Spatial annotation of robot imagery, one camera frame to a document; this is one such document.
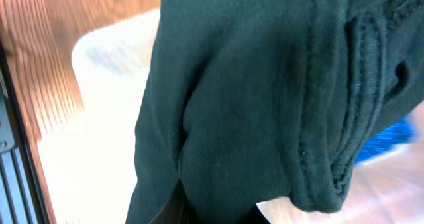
wooden floor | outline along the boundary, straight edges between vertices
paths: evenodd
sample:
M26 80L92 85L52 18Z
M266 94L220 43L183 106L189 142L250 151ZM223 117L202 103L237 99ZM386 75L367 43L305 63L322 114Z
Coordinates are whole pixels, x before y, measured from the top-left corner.
M84 35L159 2L0 0L0 39L45 180L44 198L52 204L49 216L57 223L125 219L136 181L133 127L158 10ZM413 122L423 134L424 104ZM300 212L285 198L259 206L273 223L424 223L423 157L424 138L417 135L395 153L355 168L340 213Z

cloth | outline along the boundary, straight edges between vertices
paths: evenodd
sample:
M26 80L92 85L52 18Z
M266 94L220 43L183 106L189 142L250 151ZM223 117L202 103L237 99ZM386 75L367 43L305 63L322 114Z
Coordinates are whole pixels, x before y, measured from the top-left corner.
M127 223L338 211L363 144L424 99L424 0L162 0Z

brown wooden surface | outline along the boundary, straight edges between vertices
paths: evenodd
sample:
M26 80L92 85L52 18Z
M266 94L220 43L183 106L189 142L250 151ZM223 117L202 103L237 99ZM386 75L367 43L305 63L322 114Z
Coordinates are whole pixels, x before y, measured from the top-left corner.
M55 223L37 145L83 111L72 70L74 44L87 32L159 6L160 0L0 0L5 47L36 171Z

garment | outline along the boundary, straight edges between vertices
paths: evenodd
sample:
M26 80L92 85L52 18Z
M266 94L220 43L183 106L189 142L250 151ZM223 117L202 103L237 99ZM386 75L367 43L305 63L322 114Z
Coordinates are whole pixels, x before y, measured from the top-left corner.
M127 223L338 211L365 141L424 99L424 0L162 0Z

blue object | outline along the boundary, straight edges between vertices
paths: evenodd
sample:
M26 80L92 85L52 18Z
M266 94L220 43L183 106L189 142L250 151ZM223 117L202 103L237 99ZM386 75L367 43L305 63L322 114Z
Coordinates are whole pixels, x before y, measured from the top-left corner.
M405 144L413 134L408 116L387 127L368 140L355 160L355 165L390 151L396 144Z

